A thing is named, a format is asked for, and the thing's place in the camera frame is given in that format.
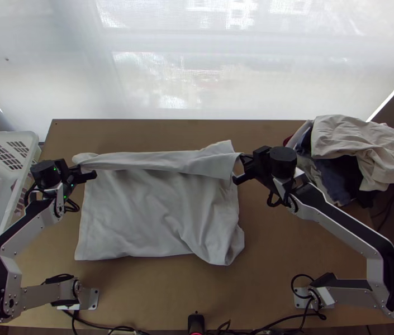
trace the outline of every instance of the wire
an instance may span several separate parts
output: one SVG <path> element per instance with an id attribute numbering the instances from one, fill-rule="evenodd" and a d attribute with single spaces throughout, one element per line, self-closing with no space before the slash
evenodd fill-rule
<path id="1" fill-rule="evenodd" d="M 76 213 L 78 211 L 80 211 L 80 207 L 77 203 L 75 203 L 74 201 L 72 201 L 71 199 L 67 199 L 67 203 L 71 205 L 71 207 L 69 206 L 65 206 L 65 212 L 73 212 Z"/>
<path id="2" fill-rule="evenodd" d="M 75 328 L 74 328 L 74 322 L 75 321 L 77 321 L 77 322 L 79 322 L 81 324 L 84 324 L 86 326 L 92 327 L 92 328 L 109 331 L 108 335 L 111 334 L 113 331 L 136 332 L 136 333 L 139 333 L 139 334 L 142 334 L 142 335 L 150 335 L 148 332 L 140 331 L 140 330 L 137 330 L 137 329 L 129 327 L 129 326 L 108 327 L 108 326 L 100 326 L 98 324 L 94 324 L 94 323 L 88 322 L 86 320 L 83 320 L 83 319 L 79 318 L 79 311 L 78 310 L 74 311 L 73 314 L 71 314 L 70 312 L 68 312 L 66 310 L 63 310 L 62 312 L 65 313 L 66 315 L 68 315 L 71 319 L 73 319 L 72 329 L 73 329 L 74 335 L 76 335 Z"/>
<path id="3" fill-rule="evenodd" d="M 77 331 L 75 330 L 75 326 L 74 326 L 74 322 L 75 322 L 75 318 L 76 318 L 76 313 L 77 311 L 75 310 L 73 313 L 73 317 L 71 318 L 71 329 L 73 330 L 74 335 L 77 335 Z"/>
<path id="4" fill-rule="evenodd" d="M 294 284 L 295 284 L 295 280 L 298 279 L 299 277 L 306 277 L 306 278 L 309 278 L 311 281 L 314 281 L 314 280 L 315 280 L 315 279 L 313 279 L 313 278 L 312 278 L 311 276 L 309 276 L 309 275 L 298 274 L 298 275 L 294 276 L 294 277 L 292 278 L 291 282 L 290 282 L 291 292 L 293 292 L 293 294 L 294 294 L 295 296 L 297 296 L 297 297 L 299 297 L 299 298 L 301 298 L 301 299 L 309 299 L 309 298 L 311 298 L 311 297 L 312 297 L 311 295 L 299 295 L 299 294 L 296 293 L 297 290 L 295 289 Z"/>
<path id="5" fill-rule="evenodd" d="M 391 207 L 392 207 L 393 204 L 394 204 L 394 195 L 389 199 L 387 205 L 384 207 L 384 209 L 382 211 L 380 211 L 377 214 L 371 216 L 371 219 L 374 219 L 374 218 L 380 216 L 381 214 L 383 214 L 384 212 L 386 212 L 386 215 L 385 215 L 382 223 L 380 224 L 380 226 L 377 228 L 377 231 L 380 231 L 380 229 L 383 227 L 384 223 L 388 219 L 388 217 L 389 217 L 388 213 L 391 211 Z"/>
<path id="6" fill-rule="evenodd" d="M 24 203 L 25 203 L 25 207 L 27 207 L 27 205 L 29 205 L 29 195 L 32 193 L 32 191 L 35 189 L 35 183 L 33 183 L 31 185 L 31 187 L 29 187 L 29 189 L 26 191 L 25 196 L 24 196 Z"/>

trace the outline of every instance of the tabletop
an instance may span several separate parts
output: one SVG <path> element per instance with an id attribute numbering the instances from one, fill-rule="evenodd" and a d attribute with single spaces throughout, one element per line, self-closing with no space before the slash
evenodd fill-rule
<path id="1" fill-rule="evenodd" d="M 282 145 L 302 121 L 189 120 L 53 120 L 41 159 L 71 158 L 81 152 L 196 150 L 231 140 L 237 152 L 263 145 Z M 81 205 L 84 185 L 72 199 Z M 98 308 L 80 316 L 93 323 L 125 324 L 144 330 L 187 328 L 196 310 L 209 329 L 231 319 L 231 329 L 255 329 L 292 314 L 290 281 L 296 274 L 365 278 L 365 258 L 315 222 L 304 221 L 283 207 L 266 205 L 268 190 L 256 181 L 239 187 L 240 227 L 245 249 L 229 266 L 205 263 L 195 255 L 162 258 L 123 257 L 75 261 L 79 213 L 67 213 L 17 256 L 23 285 L 70 273 L 84 286 L 99 288 Z M 371 224 L 367 210 L 346 211 Z M 326 321 L 308 318 L 305 327 L 391 323 L 379 310 L 338 305 L 324 312 Z M 283 327 L 298 327 L 300 319 Z M 28 310 L 10 326 L 70 328 L 71 320 L 50 305 Z"/>

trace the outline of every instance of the fabric fold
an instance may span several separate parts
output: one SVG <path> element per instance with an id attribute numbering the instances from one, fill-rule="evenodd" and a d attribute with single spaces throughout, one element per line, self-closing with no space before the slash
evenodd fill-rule
<path id="1" fill-rule="evenodd" d="M 229 265 L 244 248 L 231 141 L 195 151 L 73 157 L 85 184 L 76 260 L 194 253 Z"/>

